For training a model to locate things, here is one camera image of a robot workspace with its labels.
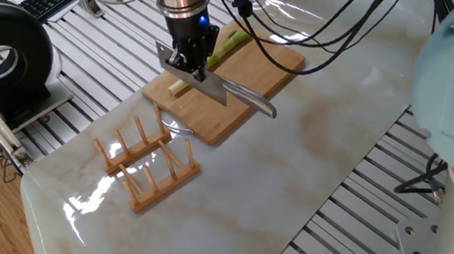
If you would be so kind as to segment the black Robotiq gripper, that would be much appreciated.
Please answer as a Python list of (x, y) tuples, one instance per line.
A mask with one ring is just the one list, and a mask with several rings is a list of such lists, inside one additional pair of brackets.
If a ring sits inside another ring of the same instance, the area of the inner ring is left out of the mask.
[(206, 80), (204, 69), (213, 54), (220, 27), (210, 21), (207, 9), (190, 17), (166, 18), (166, 24), (172, 36), (168, 71), (181, 80), (202, 83)]

